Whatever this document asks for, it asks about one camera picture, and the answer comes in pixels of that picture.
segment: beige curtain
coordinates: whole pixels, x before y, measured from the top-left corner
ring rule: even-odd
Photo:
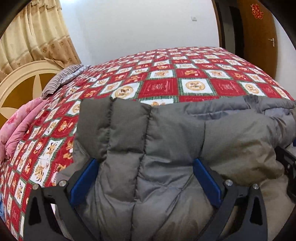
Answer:
[[[36,60],[62,67],[80,64],[59,0],[33,0],[0,39],[0,82],[13,70]]]

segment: chinese character decoration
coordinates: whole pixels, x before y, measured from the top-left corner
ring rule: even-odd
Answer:
[[[258,4],[252,4],[251,7],[252,7],[252,14],[254,15],[254,17],[262,19],[263,15],[264,15],[264,12],[260,11],[259,5]]]

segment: silver door handle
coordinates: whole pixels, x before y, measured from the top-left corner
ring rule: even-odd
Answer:
[[[268,40],[272,41],[272,46],[274,47],[274,38]]]

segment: metal screw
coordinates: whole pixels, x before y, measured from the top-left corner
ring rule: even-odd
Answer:
[[[225,181],[225,184],[226,184],[227,186],[231,187],[231,186],[233,185],[233,181],[227,179],[227,180]]]
[[[255,190],[258,190],[258,189],[259,189],[259,185],[258,185],[257,183],[255,183],[255,184],[253,184],[253,188],[254,188]]]
[[[38,184],[35,184],[34,186],[33,186],[33,189],[34,190],[37,190],[39,188],[39,185]]]
[[[66,186],[67,185],[67,181],[66,180],[61,180],[60,182],[59,182],[59,186],[60,187],[64,187],[64,186]]]

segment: wooden door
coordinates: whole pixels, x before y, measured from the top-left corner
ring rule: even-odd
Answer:
[[[244,59],[275,78],[277,37],[271,12],[258,0],[237,0],[237,4],[244,28]]]

